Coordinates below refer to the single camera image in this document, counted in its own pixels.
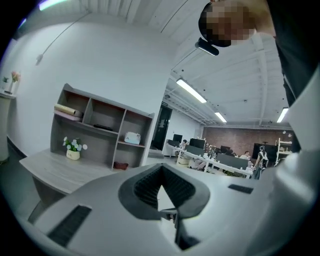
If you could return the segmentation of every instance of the ceiling light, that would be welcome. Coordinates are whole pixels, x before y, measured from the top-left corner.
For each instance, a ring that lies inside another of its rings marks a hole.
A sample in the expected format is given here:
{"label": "ceiling light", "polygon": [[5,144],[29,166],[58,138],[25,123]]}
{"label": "ceiling light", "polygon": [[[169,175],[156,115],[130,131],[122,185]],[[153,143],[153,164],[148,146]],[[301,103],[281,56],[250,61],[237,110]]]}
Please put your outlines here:
{"label": "ceiling light", "polygon": [[25,18],[25,19],[21,22],[21,24],[19,25],[19,28],[20,28],[23,24],[25,24],[26,21],[27,21],[27,19]]}
{"label": "ceiling light", "polygon": [[224,117],[222,116],[222,114],[220,114],[219,112],[216,112],[215,114],[216,114],[216,116],[217,116],[218,118],[220,118],[220,120],[221,120],[222,122],[224,122],[224,123],[227,122],[226,119],[224,119]]}
{"label": "ceiling light", "polygon": [[58,3],[64,2],[66,0],[46,0],[39,4],[40,11],[47,9],[50,6],[56,5]]}
{"label": "ceiling light", "polygon": [[176,83],[180,85],[183,89],[185,89],[188,93],[192,94],[194,97],[196,97],[201,103],[206,103],[207,101],[199,94],[197,93],[189,84],[187,84],[186,81],[184,81],[182,78],[179,78]]}
{"label": "ceiling light", "polygon": [[209,42],[203,40],[201,37],[198,42],[195,43],[195,47],[213,56],[219,55],[219,50],[213,47]]}
{"label": "ceiling light", "polygon": [[284,119],[284,117],[285,117],[286,113],[288,112],[288,110],[289,110],[288,107],[284,107],[282,109],[281,115],[279,116],[278,121],[276,121],[277,123],[281,123],[282,122],[282,120]]}

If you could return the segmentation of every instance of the ceiling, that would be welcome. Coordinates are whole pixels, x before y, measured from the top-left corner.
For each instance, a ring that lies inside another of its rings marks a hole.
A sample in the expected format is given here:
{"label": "ceiling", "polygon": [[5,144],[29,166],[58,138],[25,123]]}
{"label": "ceiling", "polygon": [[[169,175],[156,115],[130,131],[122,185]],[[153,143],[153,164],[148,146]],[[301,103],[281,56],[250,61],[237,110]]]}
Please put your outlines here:
{"label": "ceiling", "polygon": [[[148,26],[179,44],[163,97],[170,107],[205,126],[290,129],[286,118],[277,123],[288,103],[273,37],[255,34],[239,45],[218,47],[218,56],[195,48],[201,36],[199,15],[208,1],[67,0],[35,12],[28,21],[39,23],[90,11]],[[207,102],[200,103],[177,85],[178,78],[186,80]],[[223,124],[215,112],[220,112],[227,123]]]}

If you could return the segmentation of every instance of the shelf unit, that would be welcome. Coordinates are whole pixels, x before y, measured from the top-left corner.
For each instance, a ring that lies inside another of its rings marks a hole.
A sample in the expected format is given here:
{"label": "shelf unit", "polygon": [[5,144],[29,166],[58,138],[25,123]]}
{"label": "shelf unit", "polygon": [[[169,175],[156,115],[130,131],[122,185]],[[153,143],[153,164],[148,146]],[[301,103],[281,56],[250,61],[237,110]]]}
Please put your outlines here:
{"label": "shelf unit", "polygon": [[281,155],[288,156],[288,155],[290,155],[292,153],[289,150],[281,151],[280,147],[281,146],[285,146],[286,148],[288,148],[288,147],[291,147],[291,145],[292,145],[292,142],[290,142],[290,141],[281,141],[280,138],[279,138],[279,140],[277,142],[278,150],[277,150],[277,153],[276,153],[276,162],[275,162],[276,164],[278,164],[279,160],[281,158],[283,158],[283,157],[281,157]]}
{"label": "shelf unit", "polygon": [[[145,144],[150,136],[150,128],[155,116],[129,106],[108,100],[65,84],[58,103],[84,113],[82,121],[72,121],[55,114],[52,121],[50,151],[66,154],[64,137],[70,140],[80,138],[88,149],[80,152],[81,158],[113,170],[114,161],[128,163],[129,168],[142,164],[146,154]],[[105,130],[94,127],[98,124],[111,128]],[[124,141],[126,132],[141,136],[139,145]]]}

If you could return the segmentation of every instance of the person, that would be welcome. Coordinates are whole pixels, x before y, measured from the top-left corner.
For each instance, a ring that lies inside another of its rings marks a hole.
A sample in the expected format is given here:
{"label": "person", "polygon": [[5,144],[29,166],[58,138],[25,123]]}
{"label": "person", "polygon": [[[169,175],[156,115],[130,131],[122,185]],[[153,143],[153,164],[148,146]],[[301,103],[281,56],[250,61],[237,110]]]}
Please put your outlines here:
{"label": "person", "polygon": [[180,148],[182,148],[183,150],[185,150],[186,145],[187,145],[187,140],[184,139],[184,140],[181,142],[181,144],[180,144]]}
{"label": "person", "polygon": [[230,156],[230,157],[234,157],[234,156],[235,156],[235,155],[234,155],[234,151],[233,151],[231,148],[228,149],[225,154],[226,154],[227,156]]}
{"label": "person", "polygon": [[249,160],[249,157],[250,157],[250,153],[249,153],[249,151],[246,151],[239,158]]}
{"label": "person", "polygon": [[255,170],[253,171],[253,174],[251,177],[252,179],[255,179],[255,180],[260,179],[261,173],[264,171],[264,169],[267,168],[268,162],[269,162],[265,147],[260,146],[259,149],[260,149],[260,152],[258,153],[258,158],[255,161],[255,165],[254,165]]}
{"label": "person", "polygon": [[[318,9],[289,0],[211,0],[199,18],[202,36],[213,46],[228,47],[255,33],[275,38],[289,107],[307,86],[319,65]],[[292,138],[292,152],[300,145]]]}
{"label": "person", "polygon": [[[185,150],[186,145],[187,145],[187,140],[184,139],[184,140],[180,143],[180,148],[181,148],[182,150]],[[174,152],[174,155],[175,155],[175,157],[177,158],[177,157],[179,156],[179,151]]]}

